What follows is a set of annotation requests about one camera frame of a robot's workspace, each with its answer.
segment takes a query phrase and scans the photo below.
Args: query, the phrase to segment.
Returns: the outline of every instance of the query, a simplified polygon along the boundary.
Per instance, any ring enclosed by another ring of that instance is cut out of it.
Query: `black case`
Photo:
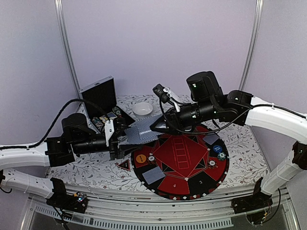
[[[134,120],[128,114],[126,114],[121,108],[117,106],[114,78],[112,76],[84,87],[80,90],[80,93],[83,99],[95,103],[104,109],[107,113],[112,112],[112,109],[117,107],[121,111],[122,117],[125,118],[127,125],[130,125],[134,122]],[[102,116],[102,114],[100,114],[100,112],[98,112],[92,106],[85,104],[84,107],[88,117],[91,120],[93,117]]]

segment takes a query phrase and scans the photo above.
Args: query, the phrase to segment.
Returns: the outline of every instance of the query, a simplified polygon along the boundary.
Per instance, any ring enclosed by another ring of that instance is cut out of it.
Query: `red game board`
[[[201,125],[195,131],[208,128]],[[191,200],[211,193],[227,175],[229,156],[218,136],[211,144],[204,137],[161,135],[131,154],[135,174],[144,186],[168,199]]]

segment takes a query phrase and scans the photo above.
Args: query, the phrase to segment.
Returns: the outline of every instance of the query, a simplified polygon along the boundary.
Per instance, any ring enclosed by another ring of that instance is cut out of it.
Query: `black cable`
[[[212,123],[217,127],[220,128],[220,126],[216,123],[216,121],[214,119],[212,119]]]
[[[63,211],[62,208],[60,208],[61,212],[62,212],[62,216],[71,219],[72,218],[72,214],[69,214],[65,211]]]
[[[3,188],[0,188],[0,189],[1,189],[2,192],[6,193],[6,194],[10,194],[10,193],[13,191],[12,189],[10,189],[10,190],[7,192],[7,191],[5,191]]]
[[[159,104],[160,104],[160,109],[161,109],[162,115],[163,115],[165,121],[168,122],[167,117],[166,117],[165,112],[164,112],[163,107],[162,107],[161,99],[159,100]],[[248,108],[247,110],[245,110],[243,113],[241,113],[239,116],[237,116],[235,119],[233,119],[231,122],[227,123],[227,124],[224,125],[223,127],[218,128],[218,129],[215,129],[215,130],[207,131],[207,132],[187,132],[187,131],[183,131],[183,130],[177,129],[177,128],[174,127],[170,122],[168,122],[168,125],[169,125],[171,128],[177,130],[178,132],[185,133],[185,134],[209,134],[209,133],[215,133],[215,132],[218,132],[218,131],[221,131],[221,130],[227,128],[227,127],[230,126],[232,123],[234,123],[236,120],[238,120],[241,116],[243,116],[246,112],[248,112],[248,111],[251,110],[251,109],[257,108],[257,107],[272,107],[272,105],[271,105],[271,104],[257,104],[257,105],[253,105],[252,107],[250,107],[250,108]],[[292,111],[292,110],[290,110],[290,109],[287,109],[287,108],[284,108],[284,107],[281,107],[281,106],[277,106],[277,105],[274,105],[274,108],[281,109],[281,110],[285,110],[285,111],[287,111],[287,112],[289,112],[289,113],[292,113],[292,114],[294,114],[294,115],[296,115],[296,116],[299,116],[299,117],[301,117],[301,118],[306,119],[306,117],[305,117],[304,115],[301,115],[301,114],[299,114],[299,113],[297,113],[297,112],[294,112],[294,111]]]
[[[280,192],[280,189],[278,189],[278,192],[279,192],[279,201],[278,201],[278,205],[277,205],[277,208],[275,210],[275,212],[273,213],[273,215],[271,215],[271,217],[269,219],[266,219],[263,223],[266,223],[268,221],[270,221],[277,213],[278,209],[279,209],[279,206],[280,206],[280,203],[281,203],[281,200],[282,200],[282,194]]]
[[[173,97],[171,97],[171,99],[172,99],[174,102],[176,102],[177,104],[180,104],[180,105],[191,105],[191,103],[178,102],[178,101],[176,101],[176,99],[173,98]]]
[[[175,106],[174,103],[171,102],[171,101],[168,101],[167,103],[169,103],[169,104],[172,105],[172,106]]]
[[[56,207],[54,207],[53,205],[51,205],[54,210],[57,212],[57,214],[59,215],[59,217],[61,218],[62,221],[62,226],[65,228],[65,230],[70,230],[65,222],[65,220],[63,219],[63,216],[60,214],[60,212],[56,209]]]
[[[84,100],[84,99],[72,99],[70,101],[68,101],[62,108],[61,110],[59,111],[58,115],[56,116],[56,118],[53,120],[53,122],[51,123],[51,126],[49,127],[49,129],[47,130],[46,134],[43,136],[43,138],[41,138],[41,140],[39,142],[37,142],[36,144],[34,145],[30,145],[30,146],[3,146],[3,147],[0,147],[0,150],[7,150],[7,149],[31,149],[31,148],[35,148],[37,146],[39,146],[41,143],[44,142],[44,140],[46,139],[46,137],[49,135],[50,131],[52,130],[53,126],[55,125],[55,123],[57,122],[59,116],[61,116],[61,114],[63,113],[63,111],[66,109],[66,107],[73,103],[73,102],[83,102],[83,103],[86,103],[86,104],[89,104],[91,106],[93,106],[95,109],[97,109],[99,112],[101,112],[104,116],[106,116],[106,118],[108,120],[110,120],[109,116],[107,115],[107,113],[102,109],[100,108],[98,105],[94,104],[93,102],[91,101],[88,101],[88,100]]]

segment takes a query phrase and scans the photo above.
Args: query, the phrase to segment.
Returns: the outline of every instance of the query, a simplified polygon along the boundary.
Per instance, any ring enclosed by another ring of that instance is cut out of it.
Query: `floral tablecloth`
[[[190,101],[189,96],[186,95],[182,95],[180,98],[184,102]],[[153,115],[161,113],[158,108],[158,98],[155,95],[119,96],[117,102],[118,106],[132,118],[135,118],[132,106],[139,102],[151,103],[154,106]],[[82,105],[78,112],[84,113]],[[216,128],[211,121],[204,122],[204,124],[209,128]],[[269,172],[259,145],[249,127],[231,125],[221,130],[218,135],[225,142],[230,157],[228,174],[218,189],[253,184]],[[62,179],[64,183],[71,185],[151,192],[141,184],[132,167],[129,172],[117,166],[130,159],[130,155],[115,161],[109,159],[109,153],[82,155],[73,163],[50,168],[48,177]]]

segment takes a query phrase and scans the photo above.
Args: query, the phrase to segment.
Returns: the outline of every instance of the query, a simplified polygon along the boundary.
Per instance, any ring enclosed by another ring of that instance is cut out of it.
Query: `white bracket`
[[[45,154],[48,150],[47,143],[43,142],[32,149],[4,149],[0,150],[0,170],[11,167],[22,166],[50,166],[49,156]]]
[[[165,87],[163,89],[163,91],[167,93],[167,95],[170,99],[174,98],[176,101],[182,102],[181,99],[169,87],[167,87],[167,88]],[[173,100],[173,103],[174,103],[174,106],[176,108],[177,113],[179,113],[180,112],[179,105],[176,102],[174,102],[174,100]]]
[[[302,144],[307,144],[306,118],[278,109],[274,103],[266,102],[258,97],[253,97],[250,104],[270,106],[251,109],[246,117],[245,125],[266,128],[289,136]]]
[[[297,164],[292,163],[294,157],[293,150],[272,172],[263,177],[261,182],[261,192],[272,195],[278,188],[290,181],[295,175],[303,171]]]
[[[43,198],[50,198],[53,195],[53,183],[48,178],[31,176],[15,169],[3,170],[5,179],[2,180],[1,188],[11,188],[24,193],[32,193]]]
[[[111,139],[114,133],[114,124],[113,120],[108,120],[105,124],[105,135],[106,135],[106,146],[109,147],[109,140]]]

